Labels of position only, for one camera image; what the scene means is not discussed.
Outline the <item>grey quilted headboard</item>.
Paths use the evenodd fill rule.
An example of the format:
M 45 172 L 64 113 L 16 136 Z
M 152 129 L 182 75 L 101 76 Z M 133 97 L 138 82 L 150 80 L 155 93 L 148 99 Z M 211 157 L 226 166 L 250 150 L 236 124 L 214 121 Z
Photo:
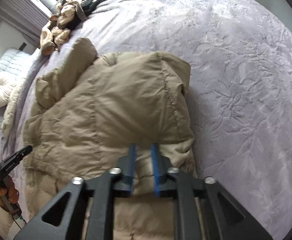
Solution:
M 32 55 L 15 48 L 9 48 L 0 58 L 0 137 L 11 93 L 23 82 L 31 64 Z

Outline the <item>round cream cushion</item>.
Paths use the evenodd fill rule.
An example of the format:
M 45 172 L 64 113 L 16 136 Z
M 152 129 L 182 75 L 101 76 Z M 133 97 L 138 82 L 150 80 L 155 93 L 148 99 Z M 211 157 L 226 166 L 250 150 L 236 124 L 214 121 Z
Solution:
M 0 73 L 0 108 L 8 104 L 16 84 L 17 80 L 13 76 Z

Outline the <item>lavender bed quilt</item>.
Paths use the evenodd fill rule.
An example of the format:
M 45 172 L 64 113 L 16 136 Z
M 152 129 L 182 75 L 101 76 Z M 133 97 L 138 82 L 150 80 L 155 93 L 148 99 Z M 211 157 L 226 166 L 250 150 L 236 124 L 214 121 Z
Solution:
M 165 50 L 190 63 L 198 172 L 274 239 L 292 234 L 292 33 L 254 0 L 108 0 L 74 33 L 100 53 Z

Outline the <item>tan puffer jacket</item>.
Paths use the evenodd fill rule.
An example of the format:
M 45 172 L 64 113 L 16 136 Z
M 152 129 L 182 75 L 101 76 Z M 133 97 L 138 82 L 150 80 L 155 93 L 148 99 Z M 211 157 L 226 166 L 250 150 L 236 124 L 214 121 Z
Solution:
M 137 145 L 134 195 L 117 199 L 115 239 L 173 239 L 173 202 L 154 196 L 150 145 L 194 174 L 194 134 L 186 93 L 190 65 L 166 52 L 98 56 L 78 39 L 61 66 L 39 77 L 23 129 L 25 197 L 34 217 L 73 177 L 114 167 Z

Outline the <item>black garment on bed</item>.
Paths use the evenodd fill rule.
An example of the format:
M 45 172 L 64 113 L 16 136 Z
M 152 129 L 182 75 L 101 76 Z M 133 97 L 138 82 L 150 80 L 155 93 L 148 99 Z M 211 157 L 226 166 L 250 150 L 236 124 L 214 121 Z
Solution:
M 81 0 L 81 8 L 86 16 L 89 16 L 96 7 L 106 0 Z

